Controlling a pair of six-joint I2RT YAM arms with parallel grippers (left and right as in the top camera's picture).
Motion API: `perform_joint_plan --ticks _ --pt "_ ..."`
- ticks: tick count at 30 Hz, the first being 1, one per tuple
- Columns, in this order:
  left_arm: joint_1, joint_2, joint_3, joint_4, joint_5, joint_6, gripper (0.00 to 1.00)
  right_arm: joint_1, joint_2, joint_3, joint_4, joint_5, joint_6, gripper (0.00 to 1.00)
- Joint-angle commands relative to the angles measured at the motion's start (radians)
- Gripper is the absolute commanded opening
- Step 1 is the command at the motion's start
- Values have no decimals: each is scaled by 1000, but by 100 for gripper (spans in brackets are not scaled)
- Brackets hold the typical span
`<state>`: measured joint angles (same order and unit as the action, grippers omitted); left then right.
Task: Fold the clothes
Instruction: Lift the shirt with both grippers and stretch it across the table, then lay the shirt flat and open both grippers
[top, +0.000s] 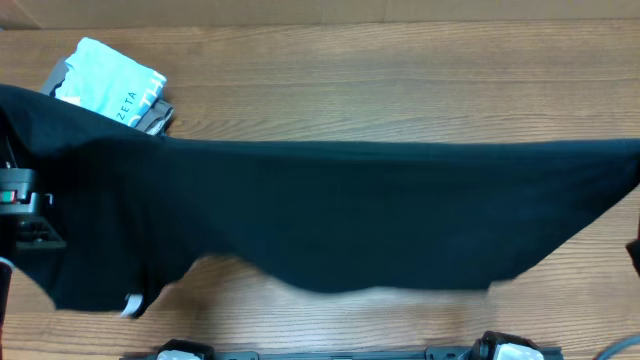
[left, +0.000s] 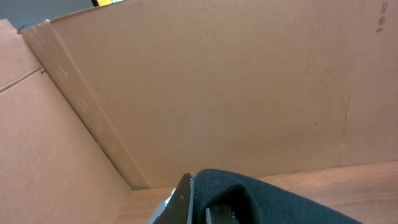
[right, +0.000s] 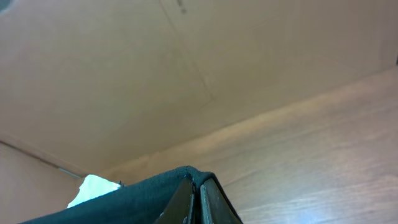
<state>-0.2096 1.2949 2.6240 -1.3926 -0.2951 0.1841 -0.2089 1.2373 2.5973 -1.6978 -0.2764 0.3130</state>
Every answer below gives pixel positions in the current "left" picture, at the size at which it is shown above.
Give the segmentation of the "black t-shirt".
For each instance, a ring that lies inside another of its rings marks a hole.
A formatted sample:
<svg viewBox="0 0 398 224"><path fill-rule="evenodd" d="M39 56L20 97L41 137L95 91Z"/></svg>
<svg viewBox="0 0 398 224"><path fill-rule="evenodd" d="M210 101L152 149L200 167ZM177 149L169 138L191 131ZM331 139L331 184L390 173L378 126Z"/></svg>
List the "black t-shirt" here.
<svg viewBox="0 0 398 224"><path fill-rule="evenodd" d="M195 177L193 222L205 223L205 210L230 205L241 223L357 223L336 210L266 182L218 169Z"/></svg>

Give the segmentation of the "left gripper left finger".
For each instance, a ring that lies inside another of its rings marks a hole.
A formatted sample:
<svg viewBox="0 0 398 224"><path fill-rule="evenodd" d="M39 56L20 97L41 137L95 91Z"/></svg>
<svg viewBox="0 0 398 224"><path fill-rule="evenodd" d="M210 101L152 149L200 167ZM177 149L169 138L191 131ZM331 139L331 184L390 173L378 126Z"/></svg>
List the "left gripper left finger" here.
<svg viewBox="0 0 398 224"><path fill-rule="evenodd" d="M163 212L153 224L192 224L195 176L186 173L180 179Z"/></svg>

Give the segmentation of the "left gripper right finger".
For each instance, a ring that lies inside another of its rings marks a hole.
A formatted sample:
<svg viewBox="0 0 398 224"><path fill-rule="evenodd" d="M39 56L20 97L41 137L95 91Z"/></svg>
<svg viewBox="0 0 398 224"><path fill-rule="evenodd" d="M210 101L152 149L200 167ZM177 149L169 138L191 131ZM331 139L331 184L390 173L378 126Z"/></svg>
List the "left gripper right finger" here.
<svg viewBox="0 0 398 224"><path fill-rule="evenodd" d="M231 207L226 204L212 205L205 210L206 224L239 224Z"/></svg>

